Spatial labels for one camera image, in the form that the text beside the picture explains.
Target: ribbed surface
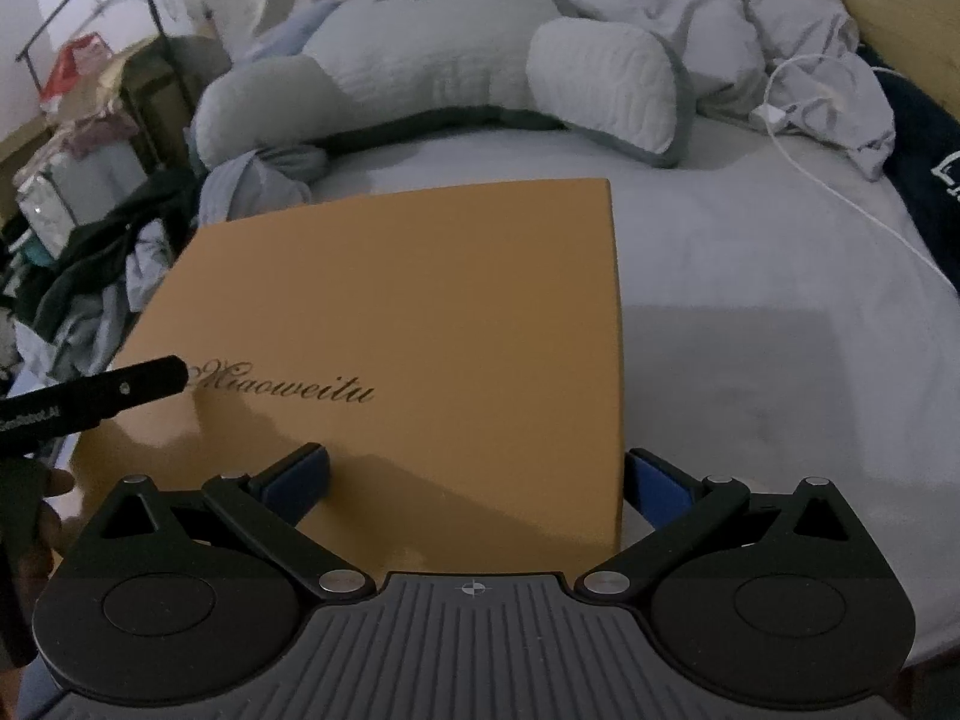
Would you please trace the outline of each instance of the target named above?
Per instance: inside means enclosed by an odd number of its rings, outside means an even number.
[[[394,576],[371,601],[318,610],[247,685],[168,709],[77,696],[54,720],[734,720],[739,707],[670,670],[634,618],[570,598],[551,576]],[[803,717],[891,720],[879,700]]]

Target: white cable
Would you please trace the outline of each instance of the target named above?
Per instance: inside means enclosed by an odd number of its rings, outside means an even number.
[[[837,57],[824,55],[823,53],[804,53],[803,55],[794,56],[794,57],[791,57],[791,58],[789,58],[789,59],[784,60],[784,62],[782,62],[781,65],[779,65],[778,67],[776,67],[776,69],[774,69],[774,71],[770,74],[770,79],[767,81],[766,91],[763,93],[763,104],[764,104],[764,105],[769,105],[769,104],[770,104],[770,93],[771,93],[771,90],[773,90],[774,81],[776,80],[776,76],[781,72],[781,70],[783,70],[785,67],[788,67],[789,65],[792,65],[792,64],[794,64],[794,63],[796,63],[796,62],[803,62],[803,61],[808,60],[808,59],[828,59],[828,60],[830,60],[830,61],[837,62],[837,63],[843,65],[843,63],[840,62],[840,60],[839,60]],[[885,71],[885,73],[892,73],[892,74],[895,74],[896,76],[899,76],[899,73],[897,73],[896,71],[888,71],[886,68],[874,68],[874,70],[875,70],[875,71]],[[954,286],[953,286],[953,284],[952,284],[952,281],[950,281],[950,280],[947,278],[947,276],[944,274],[944,271],[941,271],[941,270],[938,268],[938,266],[936,266],[936,264],[933,263],[933,261],[931,261],[928,257],[926,257],[926,256],[923,254],[923,252],[921,252],[920,250],[918,250],[918,248],[915,247],[915,245],[912,245],[911,242],[909,242],[908,240],[906,240],[906,238],[905,238],[903,235],[899,234],[899,232],[896,232],[895,229],[893,229],[893,228],[887,226],[886,224],[882,223],[882,221],[880,221],[880,220],[879,220],[877,217],[875,217],[873,214],[869,213],[868,211],[864,211],[862,208],[860,208],[859,205],[857,205],[857,204],[856,204],[855,202],[853,202],[851,199],[849,199],[848,197],[844,196],[843,194],[840,194],[836,189],[833,189],[832,186],[829,186],[829,184],[827,184],[826,181],[824,181],[824,180],[822,180],[822,179],[819,179],[817,176],[813,175],[812,172],[810,172],[809,170],[807,170],[804,166],[800,165],[800,163],[797,162],[797,160],[795,160],[793,157],[791,157],[791,156],[787,153],[786,149],[785,149],[784,146],[781,144],[781,142],[776,139],[776,133],[774,132],[773,127],[771,127],[770,122],[769,122],[769,119],[767,119],[766,117],[764,117],[763,122],[764,122],[764,124],[766,125],[767,134],[770,136],[770,140],[772,140],[772,141],[774,142],[774,146],[776,146],[776,150],[779,151],[779,152],[784,156],[784,159],[785,159],[787,162],[789,162],[791,165],[793,165],[793,167],[795,167],[797,170],[799,170],[803,175],[805,175],[805,176],[808,177],[811,181],[813,181],[813,183],[815,183],[815,184],[817,184],[818,186],[823,187],[825,190],[827,190],[827,191],[829,192],[829,194],[832,194],[833,196],[838,197],[839,199],[843,200],[848,206],[850,206],[851,208],[853,208],[853,210],[855,210],[856,213],[861,214],[863,217],[865,217],[865,218],[867,218],[868,220],[870,220],[873,224],[877,225],[877,227],[879,227],[880,229],[886,230],[886,232],[888,232],[890,235],[892,235],[894,238],[896,238],[896,240],[898,240],[899,242],[901,242],[901,243],[902,243],[914,256],[916,256],[917,259],[919,259],[925,266],[927,266],[927,267],[930,268],[935,274],[937,274],[938,276],[940,276],[940,278],[942,278],[942,279],[944,280],[944,282],[947,282],[947,285],[949,285],[949,288],[951,288],[952,290],[954,289]]]

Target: red bag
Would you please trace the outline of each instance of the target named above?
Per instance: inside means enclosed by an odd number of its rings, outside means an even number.
[[[81,76],[97,73],[112,57],[113,52],[97,32],[65,43],[40,92],[40,107],[45,111],[56,110],[59,99],[77,85]]]

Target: white bed sheet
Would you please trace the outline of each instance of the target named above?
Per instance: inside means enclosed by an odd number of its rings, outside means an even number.
[[[886,179],[785,144],[925,252]],[[914,604],[911,661],[960,642],[957,295],[766,136],[698,118],[690,153],[653,170],[565,131],[456,132],[337,160],[316,196],[608,178],[627,446],[777,492],[829,477]]]

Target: white print on navy fabric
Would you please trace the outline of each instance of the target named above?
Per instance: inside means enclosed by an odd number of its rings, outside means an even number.
[[[947,159],[944,159],[943,162],[940,162],[939,165],[933,170],[930,170],[930,172],[940,180],[943,180],[944,184],[947,184],[948,187],[952,187],[952,189],[947,189],[947,194],[960,199],[960,178],[954,179],[953,176],[947,172],[953,163],[960,163],[960,151],[954,151],[954,153],[947,157]],[[957,172],[960,172],[960,165],[957,167]]]

